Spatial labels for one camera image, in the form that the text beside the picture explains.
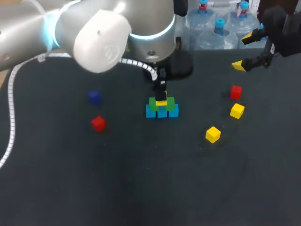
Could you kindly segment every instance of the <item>white cable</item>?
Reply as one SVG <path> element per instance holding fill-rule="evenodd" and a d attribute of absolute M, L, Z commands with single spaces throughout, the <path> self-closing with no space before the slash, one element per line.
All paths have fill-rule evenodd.
<path fill-rule="evenodd" d="M 23 63 L 15 66 L 10 73 L 9 80 L 8 80 L 8 109 L 9 109 L 9 120 L 10 120 L 10 133 L 9 133 L 8 146 L 6 148 L 6 151 L 3 155 L 3 157 L 0 160 L 0 169 L 2 168 L 2 166 L 5 164 L 6 160 L 8 159 L 8 157 L 13 149 L 13 145 L 14 145 L 15 137 L 16 137 L 16 118 L 15 118 L 15 104 L 14 104 L 14 91 L 13 91 L 15 77 L 16 77 L 18 71 L 20 70 L 20 68 L 24 64 L 26 64 L 34 59 L 38 59 L 39 57 L 40 57 L 40 55 L 36 56 L 32 59 L 24 61 Z M 48 55 L 48 57 L 71 57 L 71 56 L 68 53 L 50 53 Z M 135 60 L 129 60 L 129 59 L 121 59 L 119 62 L 123 63 L 123 64 L 134 65 L 134 66 L 145 68 L 146 70 L 148 70 L 151 73 L 153 80 L 156 80 L 158 77 L 156 71 L 152 67 L 150 67 L 142 62 L 135 61 Z"/>
<path fill-rule="evenodd" d="M 144 68 L 145 70 L 149 71 L 150 74 L 151 74 L 151 78 L 153 81 L 155 81 L 158 77 L 155 69 L 153 69 L 151 66 L 145 64 L 145 63 L 142 63 L 140 61 L 135 61 L 135 60 L 130 60 L 130 59 L 125 59 L 125 58 L 122 58 L 119 60 L 120 63 L 123 63 L 123 64 L 127 64 L 127 65 L 134 65 L 134 66 L 137 66 L 137 67 L 142 67 Z"/>

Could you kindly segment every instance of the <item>plastic water jug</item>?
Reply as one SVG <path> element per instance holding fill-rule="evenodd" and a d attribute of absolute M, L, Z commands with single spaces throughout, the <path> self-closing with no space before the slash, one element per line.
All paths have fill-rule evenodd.
<path fill-rule="evenodd" d="M 241 13 L 238 16 L 238 9 L 231 12 L 226 25 L 226 29 L 234 32 L 239 40 L 251 33 L 252 30 L 259 27 L 259 20 L 252 13 L 248 12 L 249 3 L 242 1 L 240 3 Z"/>
<path fill-rule="evenodd" d="M 208 0 L 199 0 L 199 8 L 191 10 L 185 20 L 182 45 L 194 51 L 196 38 L 209 27 L 214 27 L 214 12 L 207 9 Z"/>
<path fill-rule="evenodd" d="M 263 24 L 260 24 L 259 29 L 263 29 Z M 267 43 L 268 37 L 262 38 L 260 41 L 252 42 L 250 44 L 244 45 L 243 42 L 239 42 L 238 48 L 264 48 Z"/>
<path fill-rule="evenodd" d="M 238 38 L 234 33 L 224 29 L 225 20 L 217 18 L 214 29 L 207 30 L 197 38 L 196 49 L 235 49 Z"/>

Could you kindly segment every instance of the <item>stack of blocks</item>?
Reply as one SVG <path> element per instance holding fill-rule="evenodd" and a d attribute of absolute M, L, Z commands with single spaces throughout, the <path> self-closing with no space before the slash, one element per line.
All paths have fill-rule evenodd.
<path fill-rule="evenodd" d="M 174 97 L 168 97 L 166 101 L 156 101 L 150 97 L 149 104 L 145 106 L 146 118 L 178 118 L 179 105 L 175 104 Z"/>

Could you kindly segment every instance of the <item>red cube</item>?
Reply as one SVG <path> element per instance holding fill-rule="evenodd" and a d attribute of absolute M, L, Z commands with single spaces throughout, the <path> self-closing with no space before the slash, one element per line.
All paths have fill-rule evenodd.
<path fill-rule="evenodd" d="M 92 121 L 92 126 L 93 128 L 99 133 L 101 132 L 102 130 L 104 130 L 106 128 L 106 125 L 105 125 L 105 120 L 100 117 L 100 116 L 97 116 L 96 118 L 94 118 Z"/>
<path fill-rule="evenodd" d="M 240 86 L 232 86 L 230 98 L 235 100 L 240 99 L 241 91 L 242 88 Z"/>

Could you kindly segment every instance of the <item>blue light ring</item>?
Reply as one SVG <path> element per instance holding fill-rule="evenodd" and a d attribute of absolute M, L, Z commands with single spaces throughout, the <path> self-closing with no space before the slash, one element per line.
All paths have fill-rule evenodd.
<path fill-rule="evenodd" d="M 56 17 L 55 17 L 55 21 L 54 21 L 54 26 L 53 26 L 53 30 L 52 30 L 52 39 L 54 41 L 54 43 L 60 47 L 60 45 L 57 43 L 57 40 L 56 40 L 56 37 L 55 37 L 55 30 L 56 30 L 56 24 L 61 16 L 61 14 L 63 12 L 65 12 L 70 6 L 73 6 L 74 4 L 76 3 L 79 3 L 81 0 L 74 0 L 74 1 L 71 1 L 71 2 L 68 2 L 66 5 L 64 5 L 57 13 Z"/>
<path fill-rule="evenodd" d="M 140 40 L 152 40 L 152 39 L 156 39 L 160 36 L 162 36 L 163 34 L 167 33 L 174 25 L 174 22 L 175 22 L 175 16 L 173 17 L 173 20 L 172 22 L 170 23 L 170 25 L 165 28 L 163 31 L 157 33 L 157 34 L 153 34 L 153 35 L 146 35 L 146 36 L 143 36 L 143 35 L 137 35 L 137 34 L 130 34 L 131 37 L 135 38 L 135 39 L 140 39 Z"/>

